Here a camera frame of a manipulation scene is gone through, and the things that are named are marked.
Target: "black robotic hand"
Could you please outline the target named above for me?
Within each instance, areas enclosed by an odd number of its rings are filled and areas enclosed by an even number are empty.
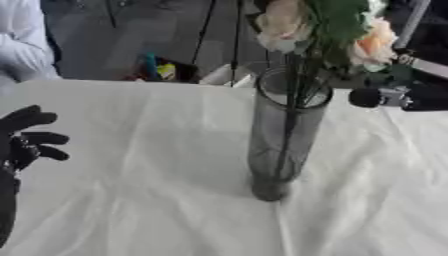
[[[0,248],[6,243],[14,226],[16,195],[20,181],[16,173],[39,157],[58,161],[69,158],[66,153],[45,144],[64,145],[69,138],[49,132],[20,131],[36,125],[51,124],[54,113],[44,113],[39,106],[31,106],[0,119]]]

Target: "floor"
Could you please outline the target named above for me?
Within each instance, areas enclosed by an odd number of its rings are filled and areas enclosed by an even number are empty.
[[[168,0],[169,8],[158,8],[159,0],[134,0],[117,8],[118,28],[107,17],[104,0],[85,0],[78,8],[66,0],[47,0],[43,9],[56,41],[63,50],[60,63],[66,78],[120,80],[133,69],[137,56],[157,56],[190,63],[209,0]],[[254,8],[247,5],[245,11]],[[236,1],[217,1],[197,64],[201,75],[230,63],[236,21]],[[242,65],[265,60],[265,51],[243,23],[239,60]]]

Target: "peach rose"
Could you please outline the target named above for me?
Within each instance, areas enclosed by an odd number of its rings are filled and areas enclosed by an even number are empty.
[[[396,58],[392,46],[397,39],[388,21],[384,18],[372,20],[369,33],[349,49],[353,65],[363,65],[371,72],[384,69],[386,64],[390,64],[392,59]]]
[[[262,30],[258,40],[270,51],[288,53],[295,50],[296,42],[307,40],[311,34],[305,11],[303,0],[273,1],[257,20]]]

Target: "white rose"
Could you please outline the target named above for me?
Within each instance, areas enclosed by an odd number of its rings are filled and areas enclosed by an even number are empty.
[[[369,0],[369,11],[364,13],[366,26],[371,26],[377,17],[384,11],[387,4],[383,0]]]
[[[398,39],[390,23],[383,18],[376,18],[367,35],[355,42],[349,49],[350,59],[355,66],[363,65],[371,72],[378,72],[396,58],[392,46]]]
[[[294,51],[296,42],[311,34],[302,0],[275,0],[257,20],[261,33],[259,42],[268,50],[283,53]]]

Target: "tripod leg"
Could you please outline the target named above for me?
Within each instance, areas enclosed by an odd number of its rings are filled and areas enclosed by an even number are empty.
[[[191,61],[192,64],[195,64],[198,58],[199,50],[201,49],[202,43],[204,42],[205,34],[207,34],[208,25],[210,24],[210,20],[212,18],[213,11],[215,10],[215,6],[216,6],[216,0],[211,0],[207,12],[207,17],[205,18],[205,22],[204,25],[202,26],[201,32],[199,32],[199,41],[198,44],[196,45],[196,50],[194,51],[193,60]]]
[[[236,34],[235,34],[235,43],[233,47],[233,59],[232,59],[232,82],[231,87],[235,84],[235,75],[236,69],[238,68],[238,52],[240,46],[240,31],[241,31],[241,16],[243,14],[243,0],[237,0],[237,8],[238,8],[238,17],[236,21]]]

